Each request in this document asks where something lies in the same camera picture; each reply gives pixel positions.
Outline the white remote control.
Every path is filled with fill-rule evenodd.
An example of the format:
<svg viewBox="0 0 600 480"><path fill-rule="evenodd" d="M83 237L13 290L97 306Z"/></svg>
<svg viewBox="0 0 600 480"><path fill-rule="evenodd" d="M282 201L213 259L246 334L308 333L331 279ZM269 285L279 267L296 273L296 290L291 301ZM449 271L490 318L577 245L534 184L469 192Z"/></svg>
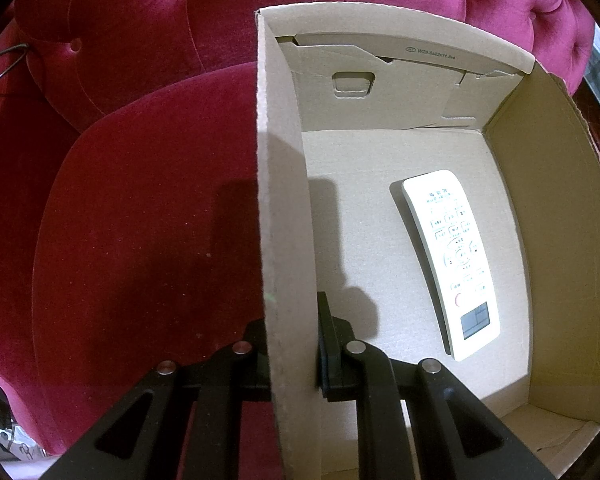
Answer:
<svg viewBox="0 0 600 480"><path fill-rule="evenodd" d="M463 361L501 333L486 251L460 180L450 170L401 184L436 283L450 355Z"/></svg>

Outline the cardboard box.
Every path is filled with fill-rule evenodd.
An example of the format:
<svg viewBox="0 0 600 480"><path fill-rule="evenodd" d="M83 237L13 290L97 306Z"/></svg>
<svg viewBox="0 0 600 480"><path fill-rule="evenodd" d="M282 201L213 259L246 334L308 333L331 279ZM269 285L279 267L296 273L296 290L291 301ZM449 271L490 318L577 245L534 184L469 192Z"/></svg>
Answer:
<svg viewBox="0 0 600 480"><path fill-rule="evenodd" d="M564 83L464 23L359 2L258 30L260 245L289 479L560 479L600 432L600 160ZM347 356L442 394L363 416L318 390L317 300ZM439 420L469 422L449 441Z"/></svg>

